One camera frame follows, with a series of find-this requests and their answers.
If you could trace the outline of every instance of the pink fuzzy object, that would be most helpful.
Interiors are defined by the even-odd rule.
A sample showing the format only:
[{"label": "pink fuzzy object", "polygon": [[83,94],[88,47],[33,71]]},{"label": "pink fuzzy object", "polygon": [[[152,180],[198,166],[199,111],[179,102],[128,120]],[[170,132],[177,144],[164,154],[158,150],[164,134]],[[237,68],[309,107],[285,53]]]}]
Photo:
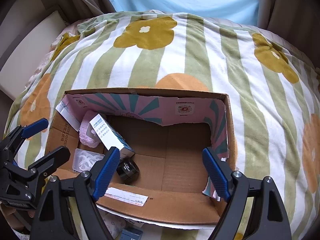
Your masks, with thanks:
[{"label": "pink fuzzy object", "polygon": [[80,138],[80,142],[84,145],[87,145],[91,148],[95,148],[98,146],[99,141],[96,141],[92,138],[90,138],[89,136],[87,136],[86,132],[87,132],[87,128],[89,126],[89,122],[92,120],[92,118],[94,118],[98,113],[88,110],[81,122],[80,125],[80,130],[79,130],[79,138]]}]

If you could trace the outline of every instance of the screw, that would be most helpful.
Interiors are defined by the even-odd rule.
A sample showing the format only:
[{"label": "screw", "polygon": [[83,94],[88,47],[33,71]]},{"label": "screw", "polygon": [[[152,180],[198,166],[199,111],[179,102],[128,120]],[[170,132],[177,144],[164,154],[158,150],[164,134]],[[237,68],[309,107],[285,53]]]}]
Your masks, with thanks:
[{"label": "screw", "polygon": [[242,173],[239,172],[239,171],[234,171],[233,172],[233,175],[236,177],[236,178],[240,178],[242,176]]},{"label": "screw", "polygon": [[52,176],[52,177],[50,177],[49,180],[50,180],[51,182],[55,182],[57,179],[58,179],[57,176]]},{"label": "screw", "polygon": [[268,183],[272,182],[272,178],[269,176],[267,176],[265,179],[266,179],[266,182],[268,182]]},{"label": "screw", "polygon": [[27,192],[25,196],[26,196],[28,199],[31,199],[31,197],[32,197],[30,192]]},{"label": "screw", "polygon": [[86,178],[86,177],[88,177],[88,176],[89,176],[89,174],[90,174],[90,172],[89,172],[89,171],[83,171],[83,172],[81,172],[81,177]]}]

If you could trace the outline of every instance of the clear plastic container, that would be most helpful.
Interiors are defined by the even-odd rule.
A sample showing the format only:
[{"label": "clear plastic container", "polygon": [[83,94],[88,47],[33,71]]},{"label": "clear plastic container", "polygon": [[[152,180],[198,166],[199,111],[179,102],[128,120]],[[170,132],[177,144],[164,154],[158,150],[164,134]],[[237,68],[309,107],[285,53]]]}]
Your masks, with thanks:
[{"label": "clear plastic container", "polygon": [[74,171],[83,172],[91,170],[92,166],[103,159],[104,155],[86,150],[76,149],[72,168]]}]

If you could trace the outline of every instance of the dark blue box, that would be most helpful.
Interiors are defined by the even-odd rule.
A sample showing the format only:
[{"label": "dark blue box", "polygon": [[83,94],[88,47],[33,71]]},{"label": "dark blue box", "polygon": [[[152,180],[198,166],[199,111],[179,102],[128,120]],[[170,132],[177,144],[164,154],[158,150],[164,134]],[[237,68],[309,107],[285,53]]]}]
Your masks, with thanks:
[{"label": "dark blue box", "polygon": [[122,230],[120,240],[140,240],[142,236],[142,231],[128,227]]}]

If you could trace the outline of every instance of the blanket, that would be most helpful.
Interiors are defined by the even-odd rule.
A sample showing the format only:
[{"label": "blanket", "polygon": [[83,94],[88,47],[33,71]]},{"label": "blanket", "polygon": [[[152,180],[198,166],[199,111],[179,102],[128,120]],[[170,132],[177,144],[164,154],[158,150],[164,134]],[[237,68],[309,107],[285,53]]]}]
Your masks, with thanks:
[{"label": "blanket", "polygon": [[[63,35],[50,62],[14,101],[6,134],[45,117],[52,121],[65,90],[148,87],[226,93],[236,138],[236,169],[271,176],[301,239],[319,210],[320,71],[257,28],[160,11],[101,15]],[[26,140],[16,161],[44,155],[48,131]],[[238,229],[241,239],[252,200]],[[207,239],[201,230],[158,230],[155,239]]]}]

